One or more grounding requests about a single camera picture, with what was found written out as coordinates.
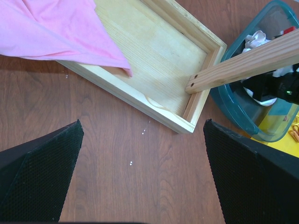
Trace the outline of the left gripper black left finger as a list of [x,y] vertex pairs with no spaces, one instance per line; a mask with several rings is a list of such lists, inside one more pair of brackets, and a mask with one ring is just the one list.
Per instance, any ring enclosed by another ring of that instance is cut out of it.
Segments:
[[0,153],[0,220],[58,222],[82,146],[79,120]]

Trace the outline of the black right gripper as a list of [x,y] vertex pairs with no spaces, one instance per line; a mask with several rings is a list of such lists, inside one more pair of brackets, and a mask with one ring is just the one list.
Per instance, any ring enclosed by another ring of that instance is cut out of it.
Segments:
[[299,103],[299,73],[290,72],[281,77],[272,77],[271,93],[289,103]]

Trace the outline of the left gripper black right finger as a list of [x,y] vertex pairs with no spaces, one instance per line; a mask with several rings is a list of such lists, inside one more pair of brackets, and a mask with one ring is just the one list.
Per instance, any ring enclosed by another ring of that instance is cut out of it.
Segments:
[[206,152],[227,224],[296,224],[299,160],[208,119]]

